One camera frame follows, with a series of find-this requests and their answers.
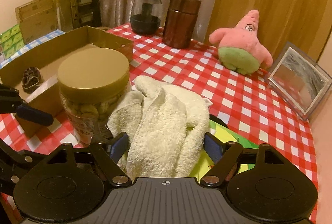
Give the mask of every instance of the pink starfish plush toy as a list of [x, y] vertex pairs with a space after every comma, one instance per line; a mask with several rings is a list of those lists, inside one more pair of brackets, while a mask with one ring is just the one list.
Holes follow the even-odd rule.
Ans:
[[271, 54], [257, 38], [258, 18], [258, 10], [250, 10], [234, 28], [219, 28], [209, 36], [210, 43], [219, 43], [219, 61], [242, 75], [257, 71], [263, 62], [267, 67], [273, 63]]

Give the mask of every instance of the green box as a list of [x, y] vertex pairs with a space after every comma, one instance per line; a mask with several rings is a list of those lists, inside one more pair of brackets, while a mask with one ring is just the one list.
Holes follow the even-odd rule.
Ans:
[[15, 52], [17, 52], [19, 49], [24, 47], [24, 41], [21, 39], [19, 42], [15, 43], [13, 46], [11, 46], [9, 49], [2, 52], [3, 58], [6, 60], [9, 57], [11, 57]]
[[2, 34], [0, 34], [0, 44], [6, 42], [9, 38], [16, 35], [20, 31], [21, 31], [20, 25], [16, 24], [7, 31], [3, 32]]
[[0, 43], [2, 51], [8, 50], [10, 47], [14, 46], [16, 43], [20, 42], [23, 39], [22, 33], [18, 32], [17, 34], [13, 35], [5, 42]]
[[14, 53], [15, 53], [15, 46], [12, 46], [8, 50], [5, 50], [5, 51], [2, 52], [3, 58], [6, 60], [9, 57], [11, 57]]

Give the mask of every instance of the blue and white cloth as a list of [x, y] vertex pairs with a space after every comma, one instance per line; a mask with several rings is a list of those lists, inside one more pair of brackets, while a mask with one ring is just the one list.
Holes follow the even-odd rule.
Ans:
[[30, 42], [29, 44], [26, 44], [24, 47], [22, 47], [21, 49], [19, 49], [17, 52], [15, 52], [11, 57], [9, 57], [7, 60], [4, 60], [1, 64], [0, 64], [0, 69], [3, 68], [5, 65], [7, 65], [9, 62], [13, 61], [15, 58], [19, 57], [20, 55], [22, 55], [23, 53], [26, 53], [28, 50], [33, 49], [34, 47], [37, 47], [38, 45], [49, 41], [50, 39], [53, 39], [59, 35], [64, 34], [65, 32], [61, 31], [60, 29], [56, 29], [55, 31], [44, 35], [32, 42]]

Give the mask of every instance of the red and white checkered tablecloth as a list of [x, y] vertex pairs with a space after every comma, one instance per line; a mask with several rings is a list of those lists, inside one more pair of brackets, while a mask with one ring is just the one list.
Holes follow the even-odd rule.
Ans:
[[[240, 75], [220, 65], [214, 47], [192, 41], [188, 49], [171, 48], [162, 43], [161, 32], [140, 36], [127, 24], [109, 32], [134, 41], [131, 81], [139, 75], [148, 75], [210, 99], [211, 114], [250, 141], [273, 145], [318, 187], [309, 123], [303, 122], [282, 98], [267, 88], [262, 71], [252, 76]], [[30, 139], [11, 114], [0, 114], [0, 138], [15, 150], [48, 154], [64, 142], [80, 146], [72, 133], [65, 113], [60, 113], [52, 126]], [[14, 208], [12, 197], [5, 198]], [[316, 214], [317, 208], [311, 215], [312, 221], [316, 220]]]

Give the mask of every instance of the jar label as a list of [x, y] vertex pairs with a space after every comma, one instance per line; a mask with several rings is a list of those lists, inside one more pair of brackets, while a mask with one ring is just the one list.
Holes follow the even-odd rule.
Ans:
[[99, 121], [97, 119], [79, 118], [68, 112], [66, 113], [69, 121], [76, 130], [74, 132], [76, 139], [82, 143], [90, 144], [93, 136], [96, 140], [105, 142], [112, 139], [112, 133], [106, 127], [107, 119]]

